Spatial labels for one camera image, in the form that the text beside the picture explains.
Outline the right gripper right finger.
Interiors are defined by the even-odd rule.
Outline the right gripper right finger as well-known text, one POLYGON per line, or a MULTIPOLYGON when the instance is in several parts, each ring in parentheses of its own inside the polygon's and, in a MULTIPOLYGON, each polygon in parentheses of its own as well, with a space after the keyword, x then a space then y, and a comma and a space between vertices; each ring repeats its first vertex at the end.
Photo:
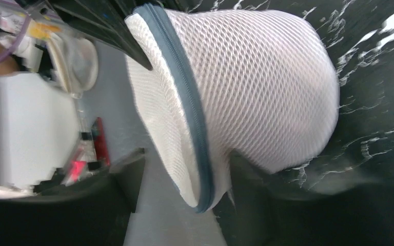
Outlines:
POLYGON ((232 189, 214 208, 228 245, 394 245, 394 185, 292 199, 277 175, 230 155, 232 189))

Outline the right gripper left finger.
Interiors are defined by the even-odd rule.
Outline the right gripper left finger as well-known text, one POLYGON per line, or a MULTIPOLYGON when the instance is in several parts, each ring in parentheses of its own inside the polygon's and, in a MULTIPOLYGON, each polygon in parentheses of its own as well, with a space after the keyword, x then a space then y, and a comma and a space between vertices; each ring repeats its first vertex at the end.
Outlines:
POLYGON ((0 199, 0 245, 123 245, 145 168, 145 150, 70 186, 0 199))

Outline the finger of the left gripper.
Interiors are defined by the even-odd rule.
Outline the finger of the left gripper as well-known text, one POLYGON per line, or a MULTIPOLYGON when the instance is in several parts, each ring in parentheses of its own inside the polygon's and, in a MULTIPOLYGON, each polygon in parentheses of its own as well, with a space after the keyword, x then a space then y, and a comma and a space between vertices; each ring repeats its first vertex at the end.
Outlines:
POLYGON ((141 1, 56 0, 48 3, 71 28, 119 49, 144 68, 152 70, 146 54, 125 23, 125 18, 141 1))

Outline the white mesh bag blue zipper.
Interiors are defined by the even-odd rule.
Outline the white mesh bag blue zipper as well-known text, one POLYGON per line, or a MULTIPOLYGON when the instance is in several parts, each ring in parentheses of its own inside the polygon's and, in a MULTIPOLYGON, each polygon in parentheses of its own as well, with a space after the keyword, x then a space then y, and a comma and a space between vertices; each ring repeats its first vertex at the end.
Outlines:
POLYGON ((152 70, 128 59, 137 112, 183 200, 212 209, 229 154, 268 173, 320 154, 339 82, 315 29, 277 11, 184 13, 145 4, 125 19, 152 70))

